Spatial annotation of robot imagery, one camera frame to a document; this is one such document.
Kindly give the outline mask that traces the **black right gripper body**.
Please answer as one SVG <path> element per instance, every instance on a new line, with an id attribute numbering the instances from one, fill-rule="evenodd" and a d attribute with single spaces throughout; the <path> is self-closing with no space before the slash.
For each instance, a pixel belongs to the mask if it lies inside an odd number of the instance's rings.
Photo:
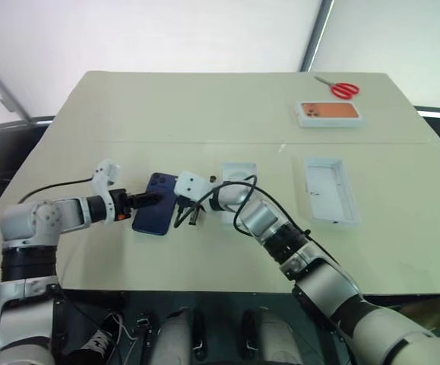
<path id="1" fill-rule="evenodd" d="M 189 199 L 185 196 L 182 196 L 182 195 L 180 195 L 176 199 L 176 203 L 178 205 L 178 213 L 179 214 L 183 214 L 188 209 L 192 209 L 192 207 L 195 205 L 194 201 L 192 201 L 191 199 Z"/>

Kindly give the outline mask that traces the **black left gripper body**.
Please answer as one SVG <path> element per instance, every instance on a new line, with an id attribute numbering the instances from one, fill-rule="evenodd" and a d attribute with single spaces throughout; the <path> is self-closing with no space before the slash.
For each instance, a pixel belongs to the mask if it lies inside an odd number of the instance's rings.
<path id="1" fill-rule="evenodd" d="M 115 217 L 114 221 L 123 221 L 131 217 L 131 211 L 133 205 L 131 198 L 125 189 L 113 189 L 109 191 L 114 209 Z"/>

